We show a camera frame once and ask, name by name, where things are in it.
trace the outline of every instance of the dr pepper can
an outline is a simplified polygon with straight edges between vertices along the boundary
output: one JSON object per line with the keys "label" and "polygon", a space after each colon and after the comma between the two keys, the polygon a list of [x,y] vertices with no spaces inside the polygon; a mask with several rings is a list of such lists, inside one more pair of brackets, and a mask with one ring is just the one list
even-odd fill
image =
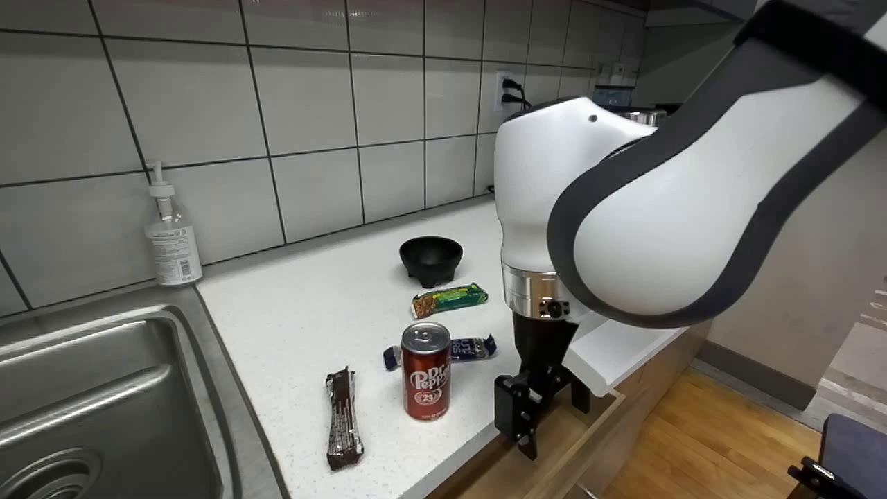
{"label": "dr pepper can", "polygon": [[448,408],[448,329],[419,320],[403,331],[404,408],[419,420],[440,419]]}

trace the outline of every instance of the stainless steel sink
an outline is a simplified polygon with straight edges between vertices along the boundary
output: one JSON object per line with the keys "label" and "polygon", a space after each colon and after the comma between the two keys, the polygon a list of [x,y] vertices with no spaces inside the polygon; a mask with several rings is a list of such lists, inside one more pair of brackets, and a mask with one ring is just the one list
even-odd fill
{"label": "stainless steel sink", "polygon": [[0,320],[0,499],[281,499],[196,291]]}

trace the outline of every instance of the white tile wall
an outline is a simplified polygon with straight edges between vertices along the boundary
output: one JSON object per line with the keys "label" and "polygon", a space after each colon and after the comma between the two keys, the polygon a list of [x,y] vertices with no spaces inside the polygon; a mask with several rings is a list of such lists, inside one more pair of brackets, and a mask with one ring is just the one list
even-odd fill
{"label": "white tile wall", "polygon": [[355,54],[361,144],[422,137],[422,60]]}
{"label": "white tile wall", "polygon": [[93,33],[85,0],[0,0],[0,26]]}
{"label": "white tile wall", "polygon": [[355,150],[274,158],[274,175],[289,241],[362,221]]}
{"label": "white tile wall", "polygon": [[143,175],[0,189],[0,251],[33,305],[153,276]]}
{"label": "white tile wall", "polygon": [[245,40],[239,0],[92,0],[103,33],[148,38]]}
{"label": "white tile wall", "polygon": [[196,226],[204,262],[283,243],[269,161],[171,169],[178,208]]}
{"label": "white tile wall", "polygon": [[10,275],[5,265],[0,265],[0,316],[28,309],[16,284],[10,282]]}
{"label": "white tile wall", "polygon": [[153,161],[228,261],[486,194],[501,74],[552,103],[641,49],[595,0],[0,0],[0,316],[153,276]]}
{"label": "white tile wall", "polygon": [[479,60],[427,60],[427,136],[476,129]]}
{"label": "white tile wall", "polygon": [[98,38],[0,33],[0,183],[138,169]]}
{"label": "white tile wall", "polygon": [[427,142],[427,204],[447,204],[473,191],[473,136]]}
{"label": "white tile wall", "polygon": [[246,0],[249,40],[281,47],[346,47],[344,0]]}
{"label": "white tile wall", "polygon": [[365,221],[425,208],[425,144],[361,150]]}
{"label": "white tile wall", "polygon": [[107,49],[148,161],[263,153],[245,47],[107,40]]}
{"label": "white tile wall", "polygon": [[355,144],[344,53],[256,49],[256,79],[274,155]]}
{"label": "white tile wall", "polygon": [[479,57],[483,0],[425,0],[425,53]]}

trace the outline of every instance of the white countertop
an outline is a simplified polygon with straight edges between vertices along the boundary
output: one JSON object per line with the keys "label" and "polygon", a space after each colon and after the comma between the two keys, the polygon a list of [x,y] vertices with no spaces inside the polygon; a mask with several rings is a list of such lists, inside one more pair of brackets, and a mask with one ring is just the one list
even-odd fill
{"label": "white countertop", "polygon": [[[493,359],[451,366],[448,412],[415,420],[403,408],[403,376],[383,349],[409,323],[422,284],[404,275],[400,243],[447,236],[462,243],[454,282],[479,282],[479,308],[433,316],[451,338],[495,334]],[[272,254],[210,269],[199,291],[246,384],[292,495],[425,495],[495,438],[493,380],[518,370],[511,308],[501,298],[501,230],[493,203],[469,203]],[[604,323],[576,338],[566,366],[608,391],[678,329],[631,334]],[[325,376],[355,369],[355,416],[365,453],[329,470]]]}

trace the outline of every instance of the black bowl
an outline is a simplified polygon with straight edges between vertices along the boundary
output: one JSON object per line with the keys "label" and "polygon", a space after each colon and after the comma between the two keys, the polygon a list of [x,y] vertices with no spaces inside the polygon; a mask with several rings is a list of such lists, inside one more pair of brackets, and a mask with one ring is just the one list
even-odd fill
{"label": "black bowl", "polygon": [[400,246],[408,275],[433,288],[451,279],[454,265],[462,261],[462,246],[451,237],[425,236]]}

